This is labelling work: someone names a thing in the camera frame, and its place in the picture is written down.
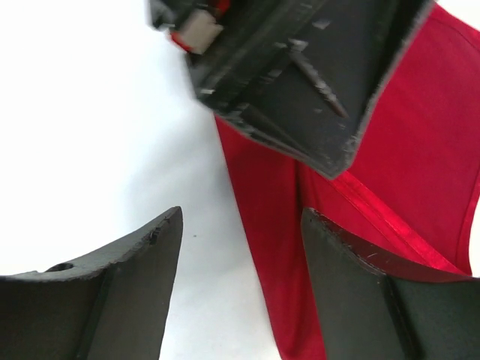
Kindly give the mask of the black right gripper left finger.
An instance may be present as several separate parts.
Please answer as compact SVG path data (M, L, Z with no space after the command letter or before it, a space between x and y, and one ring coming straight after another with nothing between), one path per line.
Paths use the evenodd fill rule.
M182 243L173 207L47 271L1 278L3 359L157 359Z

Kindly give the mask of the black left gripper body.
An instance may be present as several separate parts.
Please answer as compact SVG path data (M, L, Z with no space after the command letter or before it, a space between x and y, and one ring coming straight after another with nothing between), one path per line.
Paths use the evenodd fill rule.
M196 98L216 113L260 109L296 32L295 1L149 1L148 15L184 51Z

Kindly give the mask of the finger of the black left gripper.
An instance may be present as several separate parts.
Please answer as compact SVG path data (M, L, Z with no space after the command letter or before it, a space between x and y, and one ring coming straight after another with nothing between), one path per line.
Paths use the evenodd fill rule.
M431 1L231 1L209 50L209 106L333 179L356 155Z

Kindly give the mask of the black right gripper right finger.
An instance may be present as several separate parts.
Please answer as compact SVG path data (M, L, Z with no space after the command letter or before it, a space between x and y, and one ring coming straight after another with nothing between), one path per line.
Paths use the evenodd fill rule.
M307 267L328 359L477 359L479 279L410 261L311 208Z

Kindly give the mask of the red cloth napkin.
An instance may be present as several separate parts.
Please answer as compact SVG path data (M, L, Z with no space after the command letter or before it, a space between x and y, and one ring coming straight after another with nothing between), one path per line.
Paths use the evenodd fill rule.
M307 166L217 129L282 359L324 359L301 235L316 209L417 263L470 275L479 200L479 32L435 5L376 105L349 171Z

